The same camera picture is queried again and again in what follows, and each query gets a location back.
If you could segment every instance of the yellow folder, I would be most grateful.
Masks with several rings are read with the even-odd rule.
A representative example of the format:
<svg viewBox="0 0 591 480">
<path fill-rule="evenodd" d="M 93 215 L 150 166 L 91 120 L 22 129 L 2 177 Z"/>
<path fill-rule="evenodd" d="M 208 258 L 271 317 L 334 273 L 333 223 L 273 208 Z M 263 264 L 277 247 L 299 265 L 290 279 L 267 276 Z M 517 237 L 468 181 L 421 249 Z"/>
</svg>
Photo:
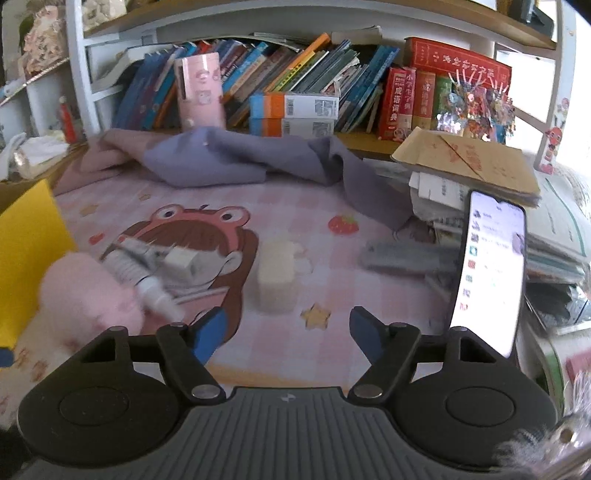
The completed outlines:
<svg viewBox="0 0 591 480">
<path fill-rule="evenodd" d="M 38 310 L 48 267 L 75 250 L 46 180 L 0 215 L 0 348 L 12 349 Z"/>
</svg>

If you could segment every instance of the metal screw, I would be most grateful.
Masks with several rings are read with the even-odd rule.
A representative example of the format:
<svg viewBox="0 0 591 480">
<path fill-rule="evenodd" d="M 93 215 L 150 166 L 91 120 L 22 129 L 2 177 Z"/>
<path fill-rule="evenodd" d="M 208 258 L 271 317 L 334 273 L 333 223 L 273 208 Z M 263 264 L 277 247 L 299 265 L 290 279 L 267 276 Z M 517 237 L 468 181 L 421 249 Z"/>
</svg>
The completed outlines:
<svg viewBox="0 0 591 480">
<path fill-rule="evenodd" d="M 220 387 L 210 384 L 197 385 L 191 390 L 191 395 L 200 400 L 213 400 L 221 393 Z"/>
<path fill-rule="evenodd" d="M 381 397 L 384 392 L 377 385 L 361 384 L 353 389 L 353 393 L 356 397 L 371 399 Z"/>
</svg>

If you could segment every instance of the book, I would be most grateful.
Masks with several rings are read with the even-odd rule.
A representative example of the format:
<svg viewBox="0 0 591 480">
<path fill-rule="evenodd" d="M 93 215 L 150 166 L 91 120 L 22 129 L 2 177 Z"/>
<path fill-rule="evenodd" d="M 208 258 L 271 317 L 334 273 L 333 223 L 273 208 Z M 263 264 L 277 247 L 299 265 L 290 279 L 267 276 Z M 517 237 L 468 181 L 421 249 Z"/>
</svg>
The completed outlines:
<svg viewBox="0 0 591 480">
<path fill-rule="evenodd" d="M 316 53 L 313 51 L 308 52 L 304 57 L 302 57 L 301 61 L 294 66 L 292 69 L 288 70 L 283 77 L 277 82 L 275 87 L 273 88 L 273 92 L 280 92 L 282 91 L 283 87 L 287 85 L 290 80 L 296 76 L 296 74 L 303 69 L 306 64 L 314 57 Z"/>
<path fill-rule="evenodd" d="M 270 92 L 251 95 L 253 118 L 312 118 L 336 120 L 339 97 L 313 93 Z"/>
<path fill-rule="evenodd" d="M 248 57 L 248 55 L 250 54 L 250 52 L 252 52 L 254 50 L 254 47 L 250 44 L 248 45 L 244 45 L 246 47 L 246 49 L 244 50 L 244 52 L 242 53 L 242 55 L 240 55 L 236 61 L 234 63 L 232 63 L 230 65 L 230 67 L 227 69 L 226 73 L 224 73 L 222 75 L 222 83 L 225 82 L 228 77 L 234 73 L 234 71 L 240 66 L 242 65 L 242 62 L 244 60 L 246 60 L 246 57 Z"/>
<path fill-rule="evenodd" d="M 232 73 L 228 77 L 228 79 L 223 83 L 222 90 L 224 94 L 230 88 L 232 88 L 232 85 L 234 85 L 234 83 L 238 81 L 238 79 L 242 76 L 246 69 L 252 63 L 254 63 L 257 60 L 257 58 L 259 58 L 268 47 L 269 45 L 262 41 L 255 47 L 255 49 L 252 52 L 249 53 L 248 57 L 246 57 L 246 59 L 242 62 L 242 65 L 240 65 L 236 70 L 234 70 L 234 73 Z"/>
<path fill-rule="evenodd" d="M 307 89 L 320 78 L 323 72 L 326 71 L 334 62 L 340 57 L 351 45 L 349 40 L 343 40 L 336 48 L 331 50 L 329 54 L 319 63 L 318 68 L 310 73 L 305 82 L 295 90 L 296 92 L 305 92 Z"/>
<path fill-rule="evenodd" d="M 152 99 L 152 105 L 146 112 L 144 119 L 142 120 L 142 130 L 152 130 L 156 115 L 160 110 L 164 99 L 166 98 L 168 91 L 172 88 L 174 83 L 174 69 L 173 64 L 177 58 L 188 57 L 193 55 L 197 51 L 197 46 L 194 43 L 187 42 L 183 44 L 175 53 L 173 53 L 168 59 L 166 68 L 163 70 L 164 77 L 161 76 L 156 82 L 154 89 L 156 93 Z"/>
<path fill-rule="evenodd" d="M 267 87 L 274 79 L 277 78 L 279 72 L 285 70 L 285 67 L 287 67 L 287 65 L 292 61 L 293 56 L 291 54 L 283 57 L 280 61 L 277 62 L 276 65 L 273 66 L 273 68 L 271 68 L 270 71 L 268 71 L 265 74 L 263 79 L 260 82 L 258 82 L 258 84 L 254 87 L 253 92 L 263 92 L 265 87 Z M 243 123 L 246 120 L 249 111 L 250 101 L 248 100 L 248 98 L 245 98 L 240 107 L 238 107 L 238 109 L 231 114 L 230 118 L 228 119 L 228 126 L 231 128 L 238 127 L 241 123 Z"/>
<path fill-rule="evenodd" d="M 335 121 L 313 118 L 251 118 L 248 127 L 251 135 L 259 137 L 295 135 L 309 140 L 332 135 Z"/>
<path fill-rule="evenodd" d="M 452 79 L 446 75 L 435 78 L 435 92 L 433 93 L 433 111 L 431 113 L 431 130 L 438 130 L 438 115 L 446 110 L 447 98 L 452 92 Z"/>
<path fill-rule="evenodd" d="M 379 103 L 380 103 L 380 100 L 382 99 L 384 87 L 381 84 L 379 84 L 378 88 L 376 88 L 376 91 L 377 91 L 377 95 L 374 99 L 371 113 L 369 114 L 368 125 L 365 128 L 365 133 L 367 133 L 367 134 L 370 134 L 372 132 L 372 130 L 374 129 L 374 122 L 375 122 L 376 116 L 378 115 Z"/>
<path fill-rule="evenodd" d="M 234 85 L 232 85 L 227 91 L 224 92 L 222 103 L 224 102 L 224 98 L 232 97 L 232 95 L 234 95 L 240 89 L 240 87 L 246 83 L 246 81 L 258 70 L 258 68 L 266 62 L 267 58 L 268 57 L 262 53 L 258 55 L 255 58 L 255 60 L 248 66 L 248 68 L 244 70 L 242 75 L 238 77 L 238 79 L 234 82 Z"/>
<path fill-rule="evenodd" d="M 280 62 L 285 61 L 285 59 L 291 60 L 293 56 L 295 54 L 286 47 L 279 47 L 275 50 L 231 98 L 224 96 L 223 103 L 225 104 L 226 113 L 235 112 Z"/>
<path fill-rule="evenodd" d="M 300 69 L 294 77 L 287 82 L 287 84 L 281 89 L 283 92 L 292 92 L 294 88 L 302 81 L 306 76 L 313 71 L 314 68 L 325 58 L 329 52 L 327 50 L 317 51 L 314 56 Z"/>
<path fill-rule="evenodd" d="M 412 68 L 390 68 L 379 118 L 379 140 L 403 142 L 410 135 L 416 75 Z"/>
<path fill-rule="evenodd" d="M 299 53 L 298 56 L 295 57 L 291 61 L 291 63 L 277 76 L 277 78 L 275 80 L 273 80 L 271 83 L 269 83 L 265 87 L 265 93 L 272 91 L 273 88 L 275 88 L 275 85 L 277 85 L 278 81 L 281 80 L 281 78 L 289 70 L 292 70 L 293 68 L 297 67 L 301 63 L 302 59 L 307 58 L 311 51 L 315 52 L 316 50 L 320 50 L 321 48 L 328 45 L 329 43 L 330 43 L 330 37 L 329 37 L 328 33 L 323 33 L 322 35 L 320 35 L 304 51 Z"/>
<path fill-rule="evenodd" d="M 357 55 L 358 53 L 355 50 L 346 50 L 339 57 L 335 57 L 334 63 L 322 73 L 318 80 L 306 89 L 306 92 L 320 93 L 327 85 L 334 81 L 349 63 L 357 58 Z"/>
<path fill-rule="evenodd" d="M 392 48 L 392 47 L 388 47 L 388 48 L 389 48 L 389 53 L 387 54 L 386 59 L 382 61 L 381 65 L 379 66 L 379 69 L 375 73 L 374 77 L 372 79 L 369 79 L 370 82 L 368 83 L 365 91 L 361 95 L 361 98 L 357 102 L 357 105 L 353 109 L 353 112 L 351 114 L 349 114 L 349 118 L 345 122 L 345 125 L 342 128 L 342 132 L 347 133 L 349 131 L 349 129 L 350 129 L 351 125 L 353 125 L 353 122 L 355 121 L 355 118 L 357 117 L 358 113 L 361 111 L 361 109 L 363 108 L 363 105 L 365 104 L 365 102 L 367 101 L 367 99 L 369 98 L 371 93 L 375 90 L 376 85 L 381 80 L 382 76 L 384 75 L 386 68 L 389 68 L 391 63 L 394 61 L 394 57 L 400 51 L 399 48 Z"/>
<path fill-rule="evenodd" d="M 379 69 L 379 65 L 382 59 L 388 54 L 387 47 L 380 45 L 374 52 L 371 60 L 368 63 L 363 75 L 355 82 L 355 85 L 349 92 L 347 99 L 342 103 L 339 111 L 339 121 L 337 122 L 337 130 L 339 131 L 347 121 L 349 115 L 359 102 L 359 99 L 363 95 L 368 83 L 374 78 L 376 71 Z"/>
<path fill-rule="evenodd" d="M 414 91 L 413 129 L 421 127 L 423 130 L 429 130 L 431 128 L 434 95 L 435 74 L 432 72 L 417 72 Z"/>
<path fill-rule="evenodd" d="M 131 65 L 137 61 L 143 61 L 146 55 L 156 53 L 164 48 L 172 48 L 173 45 L 170 43 L 165 44 L 154 44 L 154 45 L 143 45 L 140 47 L 131 47 L 125 50 L 123 55 L 117 63 L 105 73 L 101 78 L 95 80 L 90 84 L 92 93 L 102 92 L 107 88 L 111 88 L 117 84 L 119 78 L 123 75 L 124 71 L 127 70 Z"/>
<path fill-rule="evenodd" d="M 483 80 L 484 87 L 500 88 L 511 85 L 511 67 L 465 48 L 455 47 L 425 38 L 406 38 L 404 64 L 417 70 L 447 76 L 451 73 L 455 78 L 473 75 L 473 82 L 478 77 Z"/>
<path fill-rule="evenodd" d="M 224 78 L 224 75 L 229 68 L 240 58 L 240 56 L 246 52 L 246 45 L 242 42 L 234 40 L 234 45 L 228 50 L 228 52 L 220 58 L 220 75 Z"/>
<path fill-rule="evenodd" d="M 119 104 L 115 118 L 113 119 L 113 128 L 125 128 L 127 119 L 132 113 L 132 109 L 136 104 L 138 96 L 143 91 L 145 83 L 159 59 L 160 54 L 158 53 L 147 55 L 138 71 L 135 72 L 134 78 L 129 84 L 129 87 Z"/>
</svg>

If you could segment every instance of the white bottle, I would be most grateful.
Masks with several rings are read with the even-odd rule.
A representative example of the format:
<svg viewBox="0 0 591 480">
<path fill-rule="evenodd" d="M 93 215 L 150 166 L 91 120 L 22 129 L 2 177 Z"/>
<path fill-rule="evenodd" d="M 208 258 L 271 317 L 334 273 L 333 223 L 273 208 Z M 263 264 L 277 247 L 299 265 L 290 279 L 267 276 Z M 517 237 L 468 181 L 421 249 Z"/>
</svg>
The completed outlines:
<svg viewBox="0 0 591 480">
<path fill-rule="evenodd" d="M 183 321 L 183 308 L 165 291 L 162 282 L 130 255 L 118 249 L 113 250 L 105 257 L 103 265 L 121 283 L 134 285 L 148 310 L 162 315 L 171 323 Z"/>
</svg>

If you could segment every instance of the cardboard envelope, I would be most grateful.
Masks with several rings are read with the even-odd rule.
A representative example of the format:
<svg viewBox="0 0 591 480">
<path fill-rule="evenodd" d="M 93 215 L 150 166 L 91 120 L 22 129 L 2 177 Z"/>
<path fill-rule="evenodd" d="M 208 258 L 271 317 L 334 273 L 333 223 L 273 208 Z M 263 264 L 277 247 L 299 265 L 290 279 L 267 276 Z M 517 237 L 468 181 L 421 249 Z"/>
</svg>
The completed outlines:
<svg viewBox="0 0 591 480">
<path fill-rule="evenodd" d="M 416 128 L 392 158 L 470 186 L 480 183 L 524 197 L 540 195 L 522 151 L 506 145 Z"/>
</svg>

